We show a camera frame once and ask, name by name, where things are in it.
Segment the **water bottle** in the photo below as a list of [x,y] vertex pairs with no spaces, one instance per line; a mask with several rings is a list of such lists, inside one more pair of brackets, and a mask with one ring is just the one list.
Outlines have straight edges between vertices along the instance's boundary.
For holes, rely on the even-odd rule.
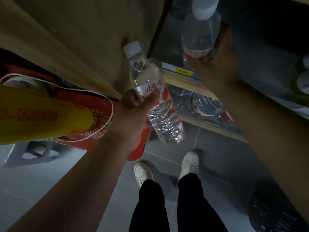
[[172,15],[176,19],[184,20],[192,12],[192,0],[173,0]]
[[160,140],[166,144],[177,144],[184,139],[183,124],[168,93],[159,68],[146,58],[138,41],[123,48],[130,60],[130,78],[140,102],[156,88],[160,97],[147,115]]
[[199,118],[220,115],[226,111],[220,101],[197,93],[191,97],[190,107]]
[[183,23],[182,56],[183,66],[191,71],[187,61],[192,58],[207,61],[216,42],[221,17],[216,11],[219,0],[193,0],[192,13]]
[[182,107],[189,101],[191,91],[170,84],[167,87],[176,108]]

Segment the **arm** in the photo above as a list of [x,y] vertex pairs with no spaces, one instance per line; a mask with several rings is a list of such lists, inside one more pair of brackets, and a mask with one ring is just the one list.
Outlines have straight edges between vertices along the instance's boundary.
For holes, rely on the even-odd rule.
[[140,142],[154,90],[138,105],[133,91],[119,102],[106,134],[7,232],[96,231],[128,155]]
[[227,26],[222,26],[218,43],[218,54],[211,63],[195,61],[193,66],[224,104],[295,208],[309,222],[309,121],[241,80]]

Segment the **white cord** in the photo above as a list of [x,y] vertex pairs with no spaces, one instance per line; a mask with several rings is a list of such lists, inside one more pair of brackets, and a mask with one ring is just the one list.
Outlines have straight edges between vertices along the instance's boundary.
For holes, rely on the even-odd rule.
[[59,138],[52,138],[52,139],[49,139],[50,141],[62,141],[62,142],[80,142],[80,141],[83,141],[83,140],[86,140],[88,138],[91,138],[92,136],[96,135],[97,133],[99,133],[102,129],[104,129],[106,127],[106,125],[110,122],[110,120],[112,119],[112,116],[114,114],[114,105],[113,105],[113,102],[110,100],[109,97],[103,95],[103,94],[100,94],[100,93],[97,93],[97,92],[93,92],[91,90],[87,90],[87,89],[71,89],[71,88],[64,88],[64,87],[61,87],[59,85],[56,85],[52,82],[49,82],[49,81],[45,81],[45,80],[41,80],[41,79],[38,79],[38,78],[34,78],[34,77],[31,77],[31,76],[25,76],[25,75],[21,75],[21,74],[17,74],[17,73],[10,73],[10,74],[7,74],[5,75],[4,77],[2,77],[0,79],[0,84],[2,84],[2,81],[6,78],[6,77],[9,77],[9,76],[14,76],[14,75],[17,75],[17,76],[23,76],[23,77],[28,77],[28,78],[31,78],[33,80],[38,80],[38,81],[42,81],[42,82],[45,82],[45,83],[48,83],[48,84],[51,84],[51,85],[55,85],[61,89],[68,89],[68,90],[75,90],[75,91],[83,91],[83,92],[91,92],[91,93],[94,93],[94,94],[98,94],[98,95],[101,95],[105,98],[107,98],[110,102],[111,102],[111,105],[112,105],[112,113],[111,113],[111,116],[109,117],[108,121],[106,122],[105,125],[103,125],[102,128],[100,128],[98,131],[94,132],[93,134],[89,135],[88,137],[85,137],[81,140],[75,140],[75,141],[68,141],[68,140],[63,140],[63,139],[59,139]]

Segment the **bottle cap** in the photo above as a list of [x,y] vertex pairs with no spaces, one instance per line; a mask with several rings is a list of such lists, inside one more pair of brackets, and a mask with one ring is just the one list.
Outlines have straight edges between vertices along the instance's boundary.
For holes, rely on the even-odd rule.
[[309,54],[306,54],[303,58],[303,64],[305,68],[309,69]]
[[198,20],[209,19],[215,13],[219,0],[193,0],[192,13]]
[[125,45],[123,51],[125,52],[127,58],[132,58],[134,55],[142,52],[138,41],[134,41]]

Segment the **shoe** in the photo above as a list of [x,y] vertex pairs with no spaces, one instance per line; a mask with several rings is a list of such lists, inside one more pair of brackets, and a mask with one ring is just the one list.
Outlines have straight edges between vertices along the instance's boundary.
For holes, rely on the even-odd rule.
[[147,179],[154,181],[151,169],[144,162],[138,162],[136,165],[134,165],[134,173],[137,183],[140,187]]
[[181,173],[177,181],[177,185],[180,179],[189,173],[194,173],[197,175],[198,171],[198,155],[196,152],[190,151],[188,152],[181,164]]

